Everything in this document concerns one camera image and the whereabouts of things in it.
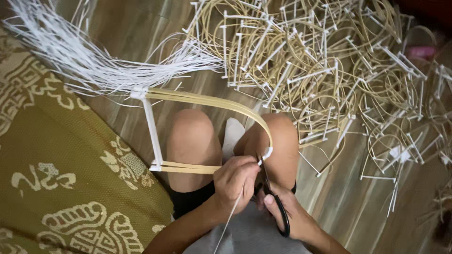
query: scissor blade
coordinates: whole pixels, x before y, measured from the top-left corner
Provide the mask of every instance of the scissor blade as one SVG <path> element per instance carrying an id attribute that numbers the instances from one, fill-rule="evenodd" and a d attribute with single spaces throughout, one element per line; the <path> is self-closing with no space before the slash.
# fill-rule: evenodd
<path id="1" fill-rule="evenodd" d="M 268 179 L 267 170 L 265 169 L 264 160 L 262 157 L 260 157 L 262 160 L 262 164 L 260 165 L 260 168 L 262 169 L 262 174 L 264 175 L 265 183 L 268 185 L 268 188 L 270 188 L 270 180 Z"/>

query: knee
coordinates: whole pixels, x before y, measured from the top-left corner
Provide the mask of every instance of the knee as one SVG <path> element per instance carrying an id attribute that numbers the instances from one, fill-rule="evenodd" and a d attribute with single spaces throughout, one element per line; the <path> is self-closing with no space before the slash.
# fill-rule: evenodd
<path id="1" fill-rule="evenodd" d="M 283 113 L 268 113 L 262 115 L 262 118 L 267 123 L 274 142 L 298 144 L 297 130 L 288 116 Z"/>
<path id="2" fill-rule="evenodd" d="M 271 132 L 295 132 L 295 126 L 288 116 L 283 113 L 268 113 L 262 115 Z"/>
<path id="3" fill-rule="evenodd" d="M 173 120 L 173 129 L 169 137 L 171 143 L 184 143 L 184 141 L 199 141 L 206 137 L 211 138 L 214 129 L 209 117 L 196 109 L 179 111 Z"/>

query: leg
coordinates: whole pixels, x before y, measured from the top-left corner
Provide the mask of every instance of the leg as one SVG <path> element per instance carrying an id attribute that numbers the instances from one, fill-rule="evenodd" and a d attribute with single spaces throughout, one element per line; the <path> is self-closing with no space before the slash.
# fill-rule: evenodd
<path id="1" fill-rule="evenodd" d="M 174 117 L 167 142 L 167 160 L 186 164 L 220 166 L 221 146 L 209 117 L 199 110 L 186 109 Z M 168 173 L 169 186 L 187 193 L 212 181 L 210 174 Z"/>
<path id="2" fill-rule="evenodd" d="M 273 138 L 273 153 L 265 161 L 270 180 L 292 189 L 295 185 L 298 166 L 298 135 L 292 121 L 284 114 L 264 114 L 262 118 L 270 128 Z M 254 124 L 234 148 L 235 155 L 263 154 L 269 138 L 265 130 Z"/>

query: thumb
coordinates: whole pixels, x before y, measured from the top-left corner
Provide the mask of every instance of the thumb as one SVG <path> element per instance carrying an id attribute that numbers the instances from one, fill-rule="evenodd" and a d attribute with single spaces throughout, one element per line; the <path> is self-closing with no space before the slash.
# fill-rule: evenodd
<path id="1" fill-rule="evenodd" d="M 280 230 L 284 230 L 283 224 L 283 216 L 281 215 L 281 211 L 279 210 L 278 204 L 275 201 L 275 197 L 268 194 L 264 198 L 264 204 L 267 210 L 275 217 L 276 224 L 278 225 Z"/>

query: black scissors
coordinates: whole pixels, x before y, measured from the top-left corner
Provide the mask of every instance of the black scissors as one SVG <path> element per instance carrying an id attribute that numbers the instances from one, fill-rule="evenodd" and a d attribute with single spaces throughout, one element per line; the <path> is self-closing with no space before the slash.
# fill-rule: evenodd
<path id="1" fill-rule="evenodd" d="M 279 233 L 284 236 L 284 237 L 289 237 L 290 235 L 290 224 L 289 224 L 289 217 L 287 216 L 287 212 L 286 209 L 284 209 L 284 206 L 282 205 L 283 203 L 281 203 L 281 200 L 279 199 L 278 195 L 275 195 L 272 190 L 270 189 L 270 181 L 268 179 L 268 175 L 267 175 L 267 171 L 265 170 L 265 166 L 264 166 L 264 160 L 262 159 L 262 156 L 259 157 L 256 155 L 256 158 L 258 160 L 262 161 L 262 164 L 260 165 L 260 168 L 262 169 L 261 172 L 264 176 L 264 182 L 263 182 L 263 188 L 264 188 L 264 194 L 265 195 L 272 195 L 275 198 L 276 203 L 278 204 L 278 208 L 281 211 L 281 217 L 282 217 L 282 222 L 284 223 L 284 231 L 281 231 L 278 228 Z"/>

